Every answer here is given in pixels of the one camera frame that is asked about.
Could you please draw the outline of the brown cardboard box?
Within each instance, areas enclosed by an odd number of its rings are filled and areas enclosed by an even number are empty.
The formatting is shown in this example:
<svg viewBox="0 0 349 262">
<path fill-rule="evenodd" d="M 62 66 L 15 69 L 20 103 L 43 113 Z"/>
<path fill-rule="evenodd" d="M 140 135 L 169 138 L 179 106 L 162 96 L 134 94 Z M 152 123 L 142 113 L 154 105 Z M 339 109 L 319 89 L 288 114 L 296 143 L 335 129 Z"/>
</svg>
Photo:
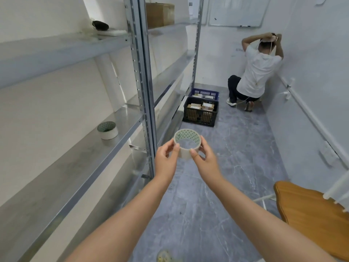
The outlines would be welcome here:
<svg viewBox="0 0 349 262">
<path fill-rule="evenodd" d="M 174 25 L 175 5 L 168 3 L 146 3 L 147 28 L 155 29 Z"/>
</svg>

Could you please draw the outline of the black pouch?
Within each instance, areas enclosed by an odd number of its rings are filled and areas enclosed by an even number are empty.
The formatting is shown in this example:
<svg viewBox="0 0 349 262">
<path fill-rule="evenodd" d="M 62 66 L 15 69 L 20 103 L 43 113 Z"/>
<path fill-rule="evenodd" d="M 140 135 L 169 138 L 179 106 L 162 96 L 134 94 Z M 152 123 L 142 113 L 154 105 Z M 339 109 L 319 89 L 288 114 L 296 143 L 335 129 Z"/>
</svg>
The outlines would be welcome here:
<svg viewBox="0 0 349 262">
<path fill-rule="evenodd" d="M 97 31 L 107 31 L 110 28 L 108 24 L 106 24 L 102 21 L 95 21 L 95 20 L 92 20 L 92 26 Z"/>
</svg>

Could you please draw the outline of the person's left hand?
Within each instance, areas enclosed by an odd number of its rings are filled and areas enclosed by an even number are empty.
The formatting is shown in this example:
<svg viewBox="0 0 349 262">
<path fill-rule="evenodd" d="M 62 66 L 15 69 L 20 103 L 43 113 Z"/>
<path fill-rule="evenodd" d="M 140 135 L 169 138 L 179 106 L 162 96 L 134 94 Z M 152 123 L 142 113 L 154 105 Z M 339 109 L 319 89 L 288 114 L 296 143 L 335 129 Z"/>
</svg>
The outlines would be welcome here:
<svg viewBox="0 0 349 262">
<path fill-rule="evenodd" d="M 173 138 L 157 149 L 155 156 L 155 179 L 160 180 L 166 188 L 172 182 L 177 164 L 171 164 L 169 157 L 174 145 Z"/>
</svg>

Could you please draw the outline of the black plastic crate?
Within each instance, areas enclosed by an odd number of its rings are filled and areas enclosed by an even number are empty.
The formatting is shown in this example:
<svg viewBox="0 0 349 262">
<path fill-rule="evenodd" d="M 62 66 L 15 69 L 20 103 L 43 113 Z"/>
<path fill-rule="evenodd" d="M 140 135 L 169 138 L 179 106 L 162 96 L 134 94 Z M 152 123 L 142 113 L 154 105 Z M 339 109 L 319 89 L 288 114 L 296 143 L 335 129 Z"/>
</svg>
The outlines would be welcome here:
<svg viewBox="0 0 349 262">
<path fill-rule="evenodd" d="M 188 104 L 191 104 L 191 103 L 202 104 L 203 102 L 214 104 L 215 105 L 214 110 L 206 111 L 206 110 L 187 108 Z M 182 121 L 187 123 L 207 126 L 207 127 L 214 127 L 218 110 L 219 110 L 218 101 L 189 96 L 186 99 L 186 102 L 184 104 L 184 116 Z"/>
</svg>

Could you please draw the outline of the grey metal shelving rack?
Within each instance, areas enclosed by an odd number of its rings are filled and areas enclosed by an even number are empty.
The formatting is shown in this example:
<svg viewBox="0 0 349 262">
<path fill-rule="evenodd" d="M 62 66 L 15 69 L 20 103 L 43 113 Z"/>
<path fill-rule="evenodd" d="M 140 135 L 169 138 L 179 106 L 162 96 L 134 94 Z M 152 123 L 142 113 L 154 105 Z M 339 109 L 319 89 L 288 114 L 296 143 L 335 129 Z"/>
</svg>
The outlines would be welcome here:
<svg viewBox="0 0 349 262">
<path fill-rule="evenodd" d="M 148 30 L 146 3 L 175 24 Z M 193 86 L 191 6 L 0 0 L 0 262 L 63 261 L 154 176 Z"/>
</svg>

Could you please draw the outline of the blue plastic crate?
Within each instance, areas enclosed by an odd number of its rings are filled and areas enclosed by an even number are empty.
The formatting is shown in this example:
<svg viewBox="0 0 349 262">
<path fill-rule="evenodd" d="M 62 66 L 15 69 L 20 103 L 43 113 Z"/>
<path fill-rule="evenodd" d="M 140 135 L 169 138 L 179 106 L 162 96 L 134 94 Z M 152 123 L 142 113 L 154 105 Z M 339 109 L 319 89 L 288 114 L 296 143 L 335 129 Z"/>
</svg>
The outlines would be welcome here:
<svg viewBox="0 0 349 262">
<path fill-rule="evenodd" d="M 211 91 L 207 89 L 192 88 L 191 92 L 189 93 L 189 96 L 215 100 L 215 101 L 219 100 L 219 92 Z"/>
</svg>

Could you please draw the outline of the person's right hand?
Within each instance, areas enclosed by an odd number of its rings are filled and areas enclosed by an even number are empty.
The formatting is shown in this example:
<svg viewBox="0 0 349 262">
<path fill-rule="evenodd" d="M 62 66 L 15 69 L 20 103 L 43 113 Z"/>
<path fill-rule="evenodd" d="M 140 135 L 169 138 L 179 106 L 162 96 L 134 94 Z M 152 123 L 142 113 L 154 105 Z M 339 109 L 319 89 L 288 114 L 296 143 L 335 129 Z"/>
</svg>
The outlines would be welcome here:
<svg viewBox="0 0 349 262">
<path fill-rule="evenodd" d="M 198 169 L 198 171 L 209 188 L 214 189 L 224 180 L 224 178 L 220 172 L 217 158 L 212 148 L 208 145 L 203 136 L 201 136 L 201 140 L 202 143 L 199 151 L 201 151 L 205 155 L 205 166 L 201 169 Z"/>
</svg>

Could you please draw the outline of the white wall whiteboard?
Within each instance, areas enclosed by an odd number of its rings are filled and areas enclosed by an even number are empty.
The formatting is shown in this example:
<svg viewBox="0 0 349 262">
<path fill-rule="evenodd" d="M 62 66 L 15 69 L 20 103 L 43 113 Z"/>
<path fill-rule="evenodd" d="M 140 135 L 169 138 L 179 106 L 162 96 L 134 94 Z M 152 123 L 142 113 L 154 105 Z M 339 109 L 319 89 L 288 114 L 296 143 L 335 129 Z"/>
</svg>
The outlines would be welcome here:
<svg viewBox="0 0 349 262">
<path fill-rule="evenodd" d="M 209 26 L 261 27 L 270 0 L 211 0 Z"/>
</svg>

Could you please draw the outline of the wooden chair seat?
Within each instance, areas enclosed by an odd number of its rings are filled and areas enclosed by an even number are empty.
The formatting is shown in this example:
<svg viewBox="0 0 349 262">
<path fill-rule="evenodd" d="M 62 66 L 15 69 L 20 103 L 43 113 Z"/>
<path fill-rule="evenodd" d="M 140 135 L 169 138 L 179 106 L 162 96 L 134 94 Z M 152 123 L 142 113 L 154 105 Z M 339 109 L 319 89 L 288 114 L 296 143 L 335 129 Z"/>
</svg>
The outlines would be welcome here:
<svg viewBox="0 0 349 262">
<path fill-rule="evenodd" d="M 274 191 L 284 222 L 330 255 L 349 262 L 349 212 L 342 205 L 288 181 L 277 181 Z"/>
</svg>

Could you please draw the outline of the clear tape roll green core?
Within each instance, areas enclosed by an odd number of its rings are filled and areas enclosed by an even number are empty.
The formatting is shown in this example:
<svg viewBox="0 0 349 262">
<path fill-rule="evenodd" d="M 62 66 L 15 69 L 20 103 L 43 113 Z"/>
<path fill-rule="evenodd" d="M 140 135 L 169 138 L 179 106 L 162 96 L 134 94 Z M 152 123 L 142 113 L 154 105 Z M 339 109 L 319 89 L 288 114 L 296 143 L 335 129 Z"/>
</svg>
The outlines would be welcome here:
<svg viewBox="0 0 349 262">
<path fill-rule="evenodd" d="M 193 149 L 198 152 L 202 143 L 199 133 L 189 128 L 178 130 L 174 134 L 173 140 L 175 145 L 180 145 L 178 157 L 184 160 L 191 159 L 190 150 Z"/>
</svg>

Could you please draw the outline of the white tape roll green core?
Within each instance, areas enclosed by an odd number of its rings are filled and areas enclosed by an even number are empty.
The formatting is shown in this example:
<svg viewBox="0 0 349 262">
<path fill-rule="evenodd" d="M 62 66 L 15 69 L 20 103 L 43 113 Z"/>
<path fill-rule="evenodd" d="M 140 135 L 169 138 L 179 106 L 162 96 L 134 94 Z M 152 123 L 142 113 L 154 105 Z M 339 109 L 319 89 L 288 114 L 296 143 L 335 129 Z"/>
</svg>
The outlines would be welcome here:
<svg viewBox="0 0 349 262">
<path fill-rule="evenodd" d="M 102 140 L 111 140 L 118 135 L 116 123 L 113 121 L 102 122 L 97 126 L 97 131 Z"/>
</svg>

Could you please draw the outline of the person's left forearm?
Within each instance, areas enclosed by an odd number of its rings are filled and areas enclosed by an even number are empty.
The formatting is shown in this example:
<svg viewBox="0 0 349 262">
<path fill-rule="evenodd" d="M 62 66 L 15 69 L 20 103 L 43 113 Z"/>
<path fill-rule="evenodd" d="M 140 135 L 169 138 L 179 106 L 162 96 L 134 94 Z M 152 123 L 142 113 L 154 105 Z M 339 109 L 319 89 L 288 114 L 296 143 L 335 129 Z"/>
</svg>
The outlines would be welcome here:
<svg viewBox="0 0 349 262">
<path fill-rule="evenodd" d="M 93 231 L 65 262 L 127 262 L 173 175 L 156 175 L 125 207 Z"/>
</svg>

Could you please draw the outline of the white chair frame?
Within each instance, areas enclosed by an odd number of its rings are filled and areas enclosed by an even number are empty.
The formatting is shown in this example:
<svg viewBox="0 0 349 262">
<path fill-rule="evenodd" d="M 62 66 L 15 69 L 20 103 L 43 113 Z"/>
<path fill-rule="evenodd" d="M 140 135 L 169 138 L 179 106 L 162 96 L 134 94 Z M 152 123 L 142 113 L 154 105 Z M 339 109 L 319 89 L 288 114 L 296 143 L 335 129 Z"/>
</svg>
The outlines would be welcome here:
<svg viewBox="0 0 349 262">
<path fill-rule="evenodd" d="M 341 187 L 346 183 L 349 182 L 349 170 L 347 170 L 333 185 L 332 187 L 323 194 L 323 198 L 325 200 L 328 200 L 329 198 L 331 198 L 334 194 L 336 194 L 338 191 L 341 190 Z M 276 194 L 270 194 L 267 196 L 263 196 L 257 199 L 254 199 L 253 202 L 260 202 L 262 201 L 263 203 L 263 208 L 265 210 L 267 210 L 264 200 L 273 200 L 276 201 Z M 334 201 L 334 204 L 338 204 L 340 201 L 344 201 L 344 200 L 348 200 L 349 199 L 349 189 L 347 192 L 345 192 L 344 194 L 342 194 L 337 200 Z"/>
</svg>

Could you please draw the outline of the white wall pipe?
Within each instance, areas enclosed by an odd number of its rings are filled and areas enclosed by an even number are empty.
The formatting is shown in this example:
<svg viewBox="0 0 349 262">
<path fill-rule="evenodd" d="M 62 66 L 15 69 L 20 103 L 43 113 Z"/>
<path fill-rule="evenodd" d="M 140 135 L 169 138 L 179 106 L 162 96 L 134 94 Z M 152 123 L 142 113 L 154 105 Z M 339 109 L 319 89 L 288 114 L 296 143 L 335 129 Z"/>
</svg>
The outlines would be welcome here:
<svg viewBox="0 0 349 262">
<path fill-rule="evenodd" d="M 306 102 L 299 96 L 299 94 L 293 89 L 295 79 L 291 79 L 291 83 L 282 77 L 280 74 L 277 74 L 277 77 L 280 79 L 282 84 L 285 87 L 285 91 L 280 93 L 283 94 L 285 100 L 293 99 L 298 106 L 302 109 L 303 113 L 307 116 L 309 121 L 313 124 L 319 134 L 329 143 L 334 152 L 338 155 L 344 165 L 349 168 L 349 153 L 342 147 L 341 144 L 334 138 L 334 136 L 329 132 L 325 125 L 320 121 L 320 119 L 315 115 L 315 113 L 310 109 Z"/>
</svg>

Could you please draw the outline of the brown boxes in crate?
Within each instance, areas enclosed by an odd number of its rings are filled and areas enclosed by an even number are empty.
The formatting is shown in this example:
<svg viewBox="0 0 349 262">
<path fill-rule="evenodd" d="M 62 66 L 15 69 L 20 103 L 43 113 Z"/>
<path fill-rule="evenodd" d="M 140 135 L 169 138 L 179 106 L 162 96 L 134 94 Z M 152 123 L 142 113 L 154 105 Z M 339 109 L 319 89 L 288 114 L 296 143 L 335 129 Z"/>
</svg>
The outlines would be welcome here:
<svg viewBox="0 0 349 262">
<path fill-rule="evenodd" d="M 192 109 L 198 109 L 198 110 L 206 110 L 206 111 L 213 111 L 215 108 L 214 104 L 203 102 L 202 104 L 199 103 L 191 103 L 187 105 L 187 108 Z"/>
</svg>

